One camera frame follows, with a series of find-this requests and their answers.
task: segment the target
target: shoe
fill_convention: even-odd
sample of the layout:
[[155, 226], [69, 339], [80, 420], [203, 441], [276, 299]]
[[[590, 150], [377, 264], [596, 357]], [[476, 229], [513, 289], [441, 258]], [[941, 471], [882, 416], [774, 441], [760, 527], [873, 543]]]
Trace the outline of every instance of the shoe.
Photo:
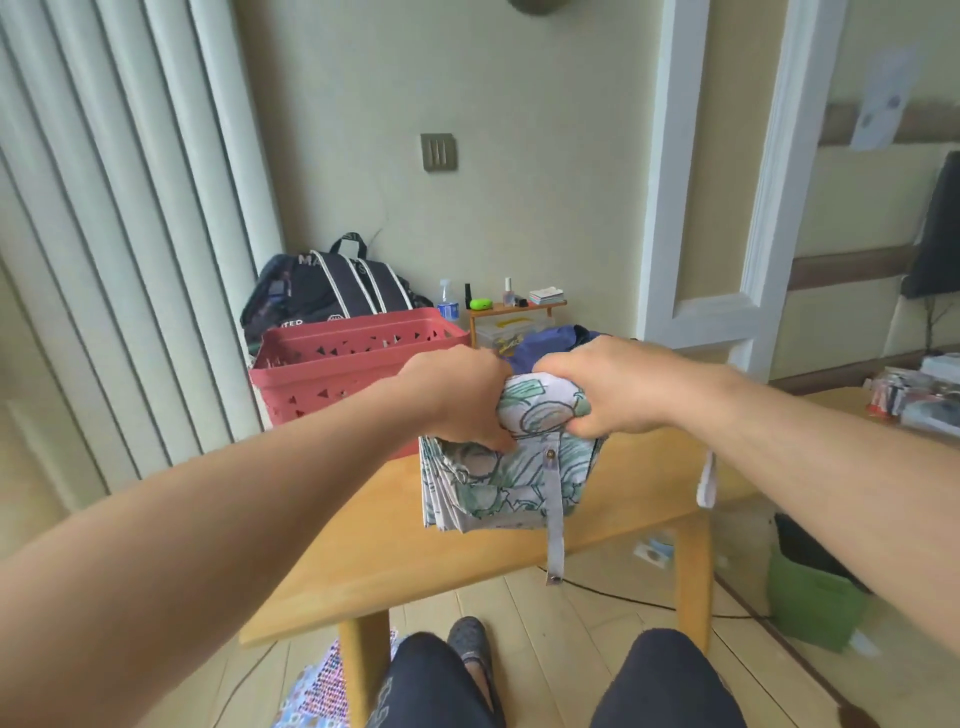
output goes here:
[[496, 687], [493, 684], [493, 657], [490, 640], [487, 639], [487, 629], [483, 622], [476, 617], [460, 617], [450, 627], [446, 643], [460, 655], [464, 665], [478, 663], [483, 669], [484, 677], [487, 678], [487, 688], [490, 691], [490, 702], [493, 704], [493, 719], [499, 728], [506, 728], [507, 719], [503, 715], [503, 706], [500, 704], [500, 697], [496, 694]]

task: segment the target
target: black backpack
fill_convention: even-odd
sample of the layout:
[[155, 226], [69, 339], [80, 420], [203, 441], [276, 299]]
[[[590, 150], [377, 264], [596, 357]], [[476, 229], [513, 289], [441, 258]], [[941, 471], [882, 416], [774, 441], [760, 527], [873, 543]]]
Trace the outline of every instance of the black backpack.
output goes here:
[[[340, 244], [357, 244], [357, 257], [340, 255]], [[386, 263], [367, 260], [367, 244], [348, 232], [329, 253], [274, 255], [260, 272], [240, 314], [247, 349], [256, 356], [264, 332], [318, 321], [371, 316], [432, 306]]]

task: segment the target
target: green leaf pattern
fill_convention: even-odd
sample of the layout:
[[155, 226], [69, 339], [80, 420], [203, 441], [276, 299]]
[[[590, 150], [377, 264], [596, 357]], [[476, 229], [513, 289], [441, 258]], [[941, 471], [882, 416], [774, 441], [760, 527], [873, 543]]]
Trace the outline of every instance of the green leaf pattern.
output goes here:
[[516, 451], [501, 455], [477, 443], [420, 438], [424, 525], [461, 531], [543, 527], [543, 456], [558, 436], [564, 514], [572, 513], [603, 440], [574, 437], [564, 424], [588, 412], [583, 390], [572, 382], [519, 375], [507, 380], [497, 407], [500, 422], [517, 439]]

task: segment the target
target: knee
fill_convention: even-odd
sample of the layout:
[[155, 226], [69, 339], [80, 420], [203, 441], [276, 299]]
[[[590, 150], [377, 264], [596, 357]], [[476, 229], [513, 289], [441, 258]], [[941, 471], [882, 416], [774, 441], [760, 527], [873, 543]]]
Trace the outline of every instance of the knee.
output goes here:
[[656, 651], [670, 650], [671, 652], [678, 650], [688, 652], [694, 650], [697, 654], [700, 654], [697, 645], [694, 644], [687, 635], [680, 630], [666, 627], [646, 629], [640, 632], [636, 640], [634, 640], [633, 646], [633, 649], [638, 648]]
[[648, 629], [639, 634], [627, 661], [634, 666], [670, 669], [669, 666], [699, 667], [709, 662], [696, 644], [676, 629]]
[[432, 632], [415, 632], [409, 637], [406, 637], [396, 649], [396, 657], [394, 657], [394, 659], [399, 659], [401, 654], [406, 660], [413, 658], [415, 661], [433, 661], [453, 658], [455, 662], [460, 662], [460, 658], [457, 657], [457, 653], [450, 648], [450, 645]]

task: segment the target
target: red plastic basket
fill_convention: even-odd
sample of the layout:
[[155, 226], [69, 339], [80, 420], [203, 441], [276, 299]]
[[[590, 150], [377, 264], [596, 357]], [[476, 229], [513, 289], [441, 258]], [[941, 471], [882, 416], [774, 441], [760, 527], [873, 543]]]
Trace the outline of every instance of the red plastic basket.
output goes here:
[[[271, 422], [282, 425], [395, 375], [414, 354], [468, 343], [436, 308], [271, 328], [250, 379]], [[416, 451], [414, 441], [394, 457]]]

